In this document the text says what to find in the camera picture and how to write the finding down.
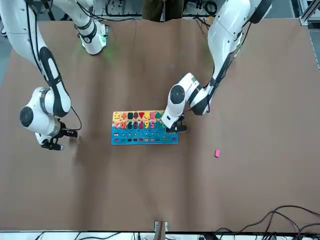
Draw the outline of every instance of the blue puzzle board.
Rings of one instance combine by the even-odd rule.
[[[177,144],[178,133],[167,133],[161,121],[163,110],[115,111],[111,145]]]

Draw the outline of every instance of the brown mat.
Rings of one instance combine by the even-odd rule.
[[[62,152],[41,149],[21,126],[20,109],[46,84],[11,54],[0,89],[0,229],[152,231],[167,221],[170,231],[237,231],[279,205],[320,212],[320,74],[306,27],[253,25],[211,113],[188,112],[179,144],[111,146],[113,111],[164,109],[185,73],[206,84],[213,70],[194,20],[111,25],[97,56],[72,22],[40,25],[83,123],[79,142],[65,139]],[[78,126],[73,113],[63,120]],[[298,224],[320,221],[282,212]],[[293,232],[279,216],[270,230]]]

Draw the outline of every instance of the metal frame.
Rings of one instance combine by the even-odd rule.
[[[303,2],[300,1],[300,7],[301,7],[301,11],[303,11],[303,7],[304,7],[304,4]],[[304,10],[303,14],[301,15],[300,17],[300,22],[301,22],[301,25],[302,26],[306,26],[308,25],[308,20],[311,20],[312,16],[317,12],[319,11],[318,8],[320,7],[320,0],[313,0],[310,5]],[[312,19],[314,21],[311,21],[311,22],[318,22],[320,21],[320,18],[318,19]]]

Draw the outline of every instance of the white robotic arm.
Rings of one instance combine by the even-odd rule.
[[[169,93],[162,116],[169,132],[183,132],[186,126],[178,126],[184,118],[183,111],[188,103],[195,115],[210,111],[211,100],[224,78],[233,52],[241,44],[243,28],[247,22],[258,23],[272,7],[272,0],[227,0],[216,14],[208,31],[208,46],[214,60],[214,71],[204,88],[192,73],[185,75]]]
[[[72,18],[89,54],[98,54],[106,46],[104,24],[84,14],[74,0],[54,0],[54,4]],[[59,119],[70,111],[71,99],[55,58],[40,34],[32,6],[25,0],[0,0],[0,16],[13,49],[39,68],[49,86],[33,91],[20,112],[20,122],[35,133],[43,148],[62,150],[64,146],[57,143],[59,138],[78,136],[77,130],[66,128]]]

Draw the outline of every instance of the pink block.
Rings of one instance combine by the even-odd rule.
[[[220,150],[219,150],[219,149],[215,150],[214,156],[215,156],[216,158],[219,158],[219,157],[220,157]]]

